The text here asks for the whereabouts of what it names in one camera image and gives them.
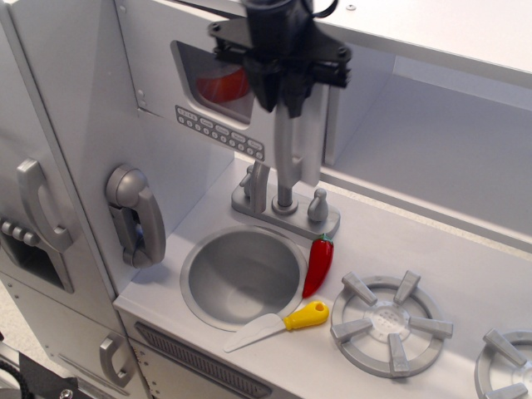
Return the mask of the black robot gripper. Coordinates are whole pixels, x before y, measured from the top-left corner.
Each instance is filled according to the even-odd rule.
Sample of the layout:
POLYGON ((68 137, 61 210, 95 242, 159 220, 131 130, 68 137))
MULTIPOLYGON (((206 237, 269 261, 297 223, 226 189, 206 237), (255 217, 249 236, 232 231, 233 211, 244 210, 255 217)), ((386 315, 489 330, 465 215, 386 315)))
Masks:
POLYGON ((283 77, 282 98, 290 118, 302 115, 314 82, 345 87, 351 51, 322 32, 315 20, 330 16, 338 5, 332 1, 322 11, 312 1, 243 1, 245 17, 212 22, 214 53, 221 61, 242 64, 259 104, 273 111, 278 103, 281 67, 298 67, 305 74, 283 77))

